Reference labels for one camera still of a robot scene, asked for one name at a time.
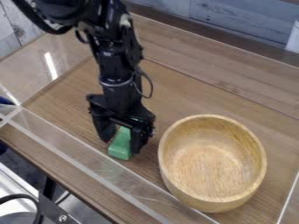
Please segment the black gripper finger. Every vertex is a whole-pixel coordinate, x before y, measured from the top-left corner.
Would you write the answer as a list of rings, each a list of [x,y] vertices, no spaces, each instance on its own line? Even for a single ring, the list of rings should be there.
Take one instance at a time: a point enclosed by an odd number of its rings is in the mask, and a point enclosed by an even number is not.
[[[107,143],[118,132],[117,125],[106,116],[102,116],[97,113],[91,113],[91,116],[98,136]]]
[[[131,129],[130,147],[134,154],[139,154],[141,150],[149,143],[149,139],[154,136],[154,127],[134,127]]]

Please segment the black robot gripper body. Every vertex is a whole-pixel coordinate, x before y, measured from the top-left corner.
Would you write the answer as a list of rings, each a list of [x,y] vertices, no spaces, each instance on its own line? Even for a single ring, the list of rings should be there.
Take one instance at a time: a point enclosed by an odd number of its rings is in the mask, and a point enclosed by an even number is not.
[[[103,83],[102,94],[89,94],[89,111],[106,116],[118,126],[155,127],[155,114],[143,105],[143,84],[134,78],[117,85]]]

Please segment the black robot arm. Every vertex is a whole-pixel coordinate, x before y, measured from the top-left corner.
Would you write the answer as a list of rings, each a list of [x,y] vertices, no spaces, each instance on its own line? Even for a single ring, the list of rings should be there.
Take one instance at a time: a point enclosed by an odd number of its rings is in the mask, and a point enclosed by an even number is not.
[[[131,13],[122,0],[12,0],[20,12],[47,33],[75,31],[90,46],[99,66],[102,94],[89,94],[89,111],[102,141],[118,127],[130,130],[129,151],[139,153],[155,132],[155,114],[143,105],[141,68],[143,46]]]

